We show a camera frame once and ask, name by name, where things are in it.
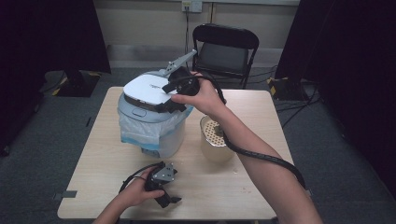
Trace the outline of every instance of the beige basket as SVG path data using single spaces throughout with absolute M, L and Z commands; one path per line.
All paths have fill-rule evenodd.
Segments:
M 201 150 L 213 162 L 226 162 L 235 154 L 225 145 L 219 124 L 209 116 L 201 119 Z

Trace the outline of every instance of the black folding chair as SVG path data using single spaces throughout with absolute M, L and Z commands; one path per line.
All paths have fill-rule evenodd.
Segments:
M 192 70 L 211 75 L 241 79 L 246 88 L 259 38 L 242 28 L 205 23 L 192 32 L 197 54 L 192 60 Z

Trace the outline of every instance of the person's left hand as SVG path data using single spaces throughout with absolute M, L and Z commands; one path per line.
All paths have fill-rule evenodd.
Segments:
M 118 194 L 115 200 L 119 201 L 124 208 L 141 204 L 147 199 L 155 199 L 164 195 L 164 191 L 157 189 L 153 191 L 145 190 L 146 179 L 149 172 L 155 167 L 150 167 L 145 170 L 140 177 L 137 177 L 128 185 L 120 194 Z

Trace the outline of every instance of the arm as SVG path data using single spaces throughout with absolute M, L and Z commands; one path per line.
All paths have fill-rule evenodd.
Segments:
M 229 140 L 237 147 L 280 158 L 271 146 L 222 103 L 209 81 L 200 79 L 200 85 L 201 89 L 195 96 L 173 95 L 172 100 L 194 105 L 207 114 L 219 123 Z M 238 156 L 252 182 L 273 207 L 280 223 L 322 223 L 311 199 L 289 170 L 269 161 Z
M 147 199 L 163 196 L 163 190 L 145 191 L 146 178 L 149 175 L 149 171 L 153 168 L 148 168 L 140 176 L 143 179 L 135 179 L 125 190 L 118 194 L 93 223 L 116 223 L 117 219 L 128 207 L 141 204 Z

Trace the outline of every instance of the wooden table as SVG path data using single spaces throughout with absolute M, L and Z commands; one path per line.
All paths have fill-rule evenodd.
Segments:
M 120 141 L 118 99 L 122 87 L 108 90 L 91 134 L 82 151 L 67 190 L 75 198 L 63 198 L 58 216 L 67 219 L 96 218 L 118 194 L 122 181 L 155 162 L 140 148 Z M 227 106 L 284 160 L 292 162 L 272 98 L 267 91 L 224 90 Z M 260 195 L 237 156 L 224 164 L 208 161 L 201 152 L 199 121 L 193 109 L 186 119 L 184 142 L 171 158 L 176 180 L 164 186 L 171 197 L 181 197 L 162 209 L 148 200 L 127 209 L 121 218 L 133 220 L 259 220 L 275 216 Z

